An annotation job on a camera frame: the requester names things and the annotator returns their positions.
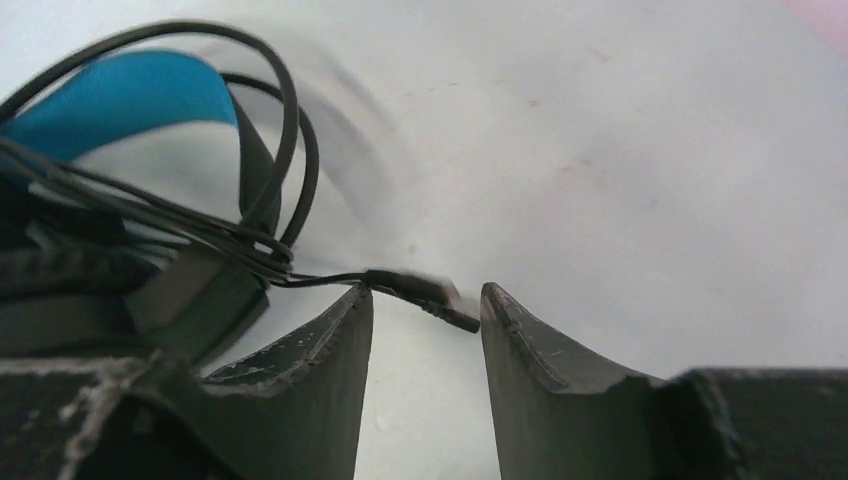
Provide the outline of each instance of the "cable bundle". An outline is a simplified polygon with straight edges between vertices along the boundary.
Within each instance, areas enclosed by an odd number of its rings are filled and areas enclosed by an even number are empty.
[[[413,303],[425,311],[464,330],[476,332],[479,321],[454,309],[458,294],[450,284],[431,281],[416,275],[385,270],[367,270],[327,277],[292,272],[291,252],[312,208],[318,184],[318,142],[306,113],[298,106],[294,82],[283,61],[262,40],[245,32],[202,22],[167,22],[130,30],[99,41],[49,68],[28,82],[0,105],[0,124],[18,115],[37,95],[55,82],[85,64],[127,45],[165,35],[199,33],[227,38],[241,43],[267,60],[274,71],[278,86],[237,73],[222,73],[228,84],[241,85],[264,92],[277,99],[283,107],[280,142],[274,164],[257,200],[245,212],[239,223],[207,215],[141,188],[79,167],[56,162],[45,155],[0,137],[0,167],[11,178],[23,177],[46,190],[91,209],[123,220],[129,220],[165,232],[189,242],[203,244],[230,258],[271,285],[300,288],[329,284],[364,282],[374,290]],[[305,149],[305,175],[301,193],[292,218],[279,239],[257,228],[262,212],[267,211],[282,187],[294,157],[298,131]],[[92,188],[96,184],[105,188]],[[121,195],[108,193],[109,190]],[[58,204],[34,195],[33,205],[55,211]],[[183,243],[156,239],[127,232],[109,242],[113,245],[158,246],[179,251]]]

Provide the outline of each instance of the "blue fabric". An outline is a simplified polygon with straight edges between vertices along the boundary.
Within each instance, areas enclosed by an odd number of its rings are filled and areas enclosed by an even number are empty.
[[[229,90],[203,61],[165,50],[96,60],[9,122],[0,135],[60,161],[192,121],[237,126]]]

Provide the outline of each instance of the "black wire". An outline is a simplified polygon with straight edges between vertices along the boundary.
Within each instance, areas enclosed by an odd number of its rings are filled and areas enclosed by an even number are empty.
[[[246,32],[226,25],[193,21],[164,22],[127,30],[96,42],[66,57],[29,81],[0,105],[0,123],[13,118],[33,98],[53,83],[61,80],[65,75],[104,54],[142,40],[181,33],[224,37],[255,50],[271,65],[274,76],[280,84],[279,94],[283,104],[283,128],[280,134],[280,144],[277,148],[277,154],[274,156],[274,166],[271,169],[268,180],[262,186],[257,200],[247,210],[242,219],[243,225],[255,227],[261,222],[264,212],[271,205],[271,202],[280,190],[283,179],[288,174],[297,147],[299,121],[297,93],[295,92],[294,81],[291,75],[289,75],[288,69],[267,43]]]
[[[225,82],[233,85],[241,85],[243,87],[259,90],[280,102],[284,102],[284,97],[280,90],[268,82],[257,78],[242,75],[240,73],[223,72],[221,78]],[[300,130],[303,134],[303,149],[305,151],[305,169],[303,173],[303,187],[300,190],[300,197],[294,207],[294,213],[286,227],[283,235],[280,237],[280,242],[283,245],[291,247],[300,235],[303,226],[306,223],[306,218],[309,216],[309,211],[312,209],[312,202],[315,199],[315,192],[318,189],[318,174],[320,173],[320,163],[318,158],[318,138],[315,135],[315,129],[312,128],[312,122],[303,108],[299,108],[298,119],[300,121]]]

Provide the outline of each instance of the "headphones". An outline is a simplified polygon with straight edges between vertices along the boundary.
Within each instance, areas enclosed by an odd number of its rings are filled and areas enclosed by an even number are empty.
[[[256,50],[279,85],[219,73],[174,51],[112,54],[180,33],[225,37]],[[276,154],[232,95],[233,84],[282,103]],[[74,163],[110,145],[210,122],[238,135],[239,223]],[[292,219],[275,239],[280,187],[298,132],[306,154],[304,185]],[[291,247],[311,208],[318,171],[316,134],[297,104],[294,82],[273,49],[245,32],[165,22],[115,35],[60,61],[0,105],[0,357],[154,347],[203,364],[265,311],[271,285],[365,282],[476,332],[479,321],[455,308],[458,294],[449,282],[384,270],[330,277],[292,273]],[[36,241],[33,225],[58,240]],[[132,225],[169,235],[139,233]],[[150,248],[172,258],[157,265],[141,254]]]

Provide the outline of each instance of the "white surface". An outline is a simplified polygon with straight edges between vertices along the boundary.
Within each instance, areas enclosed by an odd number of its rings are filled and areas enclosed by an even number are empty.
[[[497,281],[661,376],[848,365],[848,63],[776,2],[5,0],[0,92],[172,16],[321,38],[384,108],[385,230],[344,235],[324,182],[306,258]],[[339,293],[275,292],[222,361]],[[357,478],[498,478],[479,337],[376,309]]]

